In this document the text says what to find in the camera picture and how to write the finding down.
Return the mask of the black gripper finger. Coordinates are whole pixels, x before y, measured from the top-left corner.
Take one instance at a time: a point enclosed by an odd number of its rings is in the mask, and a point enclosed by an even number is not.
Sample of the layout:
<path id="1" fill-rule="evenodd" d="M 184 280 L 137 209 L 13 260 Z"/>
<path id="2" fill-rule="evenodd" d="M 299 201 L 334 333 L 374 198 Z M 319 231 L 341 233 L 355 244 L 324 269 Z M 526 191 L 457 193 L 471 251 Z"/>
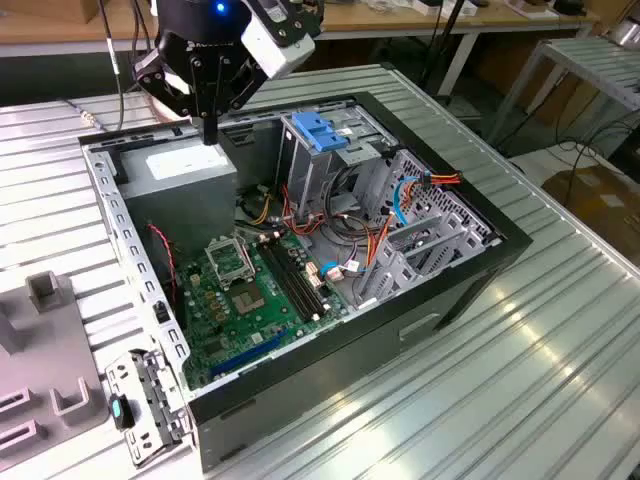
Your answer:
<path id="1" fill-rule="evenodd" d="M 176 115 L 189 117 L 202 143 L 210 144 L 210 98 L 202 83 L 195 81 L 189 84 L 188 93 L 171 85 L 158 51 L 138 57 L 134 62 L 133 72 L 136 83 L 143 91 Z"/>
<path id="2" fill-rule="evenodd" d="M 227 62 L 227 58 L 220 59 L 218 73 L 208 119 L 209 145 L 218 143 L 218 120 L 244 106 L 266 81 L 264 70 L 251 56 L 238 65 Z"/>

